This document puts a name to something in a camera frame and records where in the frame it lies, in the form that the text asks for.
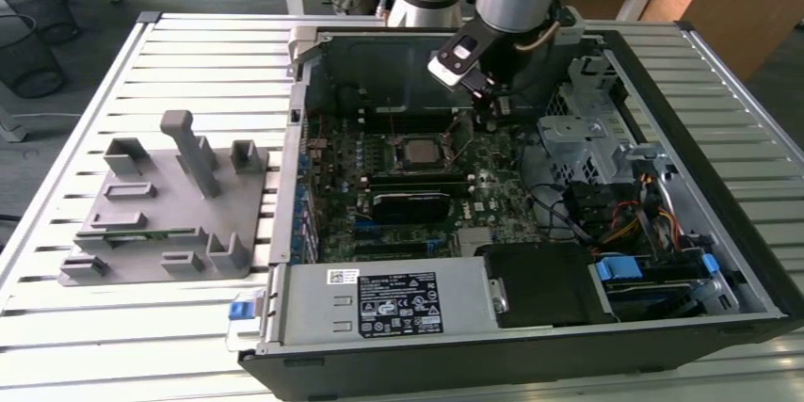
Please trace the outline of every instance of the open computer tower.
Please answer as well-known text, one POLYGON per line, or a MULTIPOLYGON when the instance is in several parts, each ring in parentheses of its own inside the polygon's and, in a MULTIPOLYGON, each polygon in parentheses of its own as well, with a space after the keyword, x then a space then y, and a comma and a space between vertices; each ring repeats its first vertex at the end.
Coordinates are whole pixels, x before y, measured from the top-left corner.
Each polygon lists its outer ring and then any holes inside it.
POLYGON ((797 328, 801 295, 620 33, 563 30, 495 124, 427 73, 449 35, 293 32, 239 357, 275 395, 656 372, 797 328))

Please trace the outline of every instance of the motherboard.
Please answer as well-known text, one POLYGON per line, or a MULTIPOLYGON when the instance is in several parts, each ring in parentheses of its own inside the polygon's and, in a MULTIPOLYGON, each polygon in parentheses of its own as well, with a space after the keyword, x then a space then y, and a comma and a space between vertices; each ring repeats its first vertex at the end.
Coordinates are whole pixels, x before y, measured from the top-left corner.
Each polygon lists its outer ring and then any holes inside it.
POLYGON ((471 256, 536 242, 519 158, 525 131, 477 130, 467 111, 312 115, 317 261, 471 256))

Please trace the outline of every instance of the cable connector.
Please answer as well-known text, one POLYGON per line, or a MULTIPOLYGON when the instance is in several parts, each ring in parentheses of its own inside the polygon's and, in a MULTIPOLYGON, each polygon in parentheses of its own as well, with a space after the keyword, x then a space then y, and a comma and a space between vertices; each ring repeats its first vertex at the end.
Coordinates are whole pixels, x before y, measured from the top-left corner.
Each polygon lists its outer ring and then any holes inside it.
POLYGON ((377 2, 377 9, 375 11, 375 16, 377 17, 377 19, 381 19, 384 21, 388 20, 388 15, 391 14, 391 9, 388 8, 389 4, 389 0, 380 0, 377 2))

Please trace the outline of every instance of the green circuit board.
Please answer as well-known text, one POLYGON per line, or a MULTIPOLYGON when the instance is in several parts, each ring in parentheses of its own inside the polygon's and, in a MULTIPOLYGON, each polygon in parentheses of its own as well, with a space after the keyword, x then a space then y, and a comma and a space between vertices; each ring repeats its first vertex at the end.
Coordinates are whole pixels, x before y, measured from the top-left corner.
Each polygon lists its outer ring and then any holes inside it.
POLYGON ((319 262, 408 258, 405 254, 377 257, 356 253, 360 247, 399 244, 427 244, 427 257, 459 256, 456 233, 463 228, 489 228, 493 243, 540 240, 543 235, 516 166, 523 139, 516 130, 501 128, 493 133, 477 132, 471 130, 469 122, 460 121, 448 139, 437 133, 371 134, 335 118, 320 118, 309 129, 315 131, 311 152, 319 262), (380 225, 371 217, 375 194, 361 185, 360 179, 403 172, 395 144, 415 140, 432 140, 443 147, 448 143, 452 160, 445 172, 465 176, 472 191, 468 197, 449 200, 448 214, 441 221, 380 225))

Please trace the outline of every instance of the white sticker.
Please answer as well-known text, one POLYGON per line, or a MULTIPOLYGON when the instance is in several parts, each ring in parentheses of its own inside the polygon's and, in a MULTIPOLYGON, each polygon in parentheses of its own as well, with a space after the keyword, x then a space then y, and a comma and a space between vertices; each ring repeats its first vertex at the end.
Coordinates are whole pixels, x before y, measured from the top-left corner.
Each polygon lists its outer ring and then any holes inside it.
POLYGON ((331 268, 327 270, 327 284, 357 284, 359 268, 331 268))

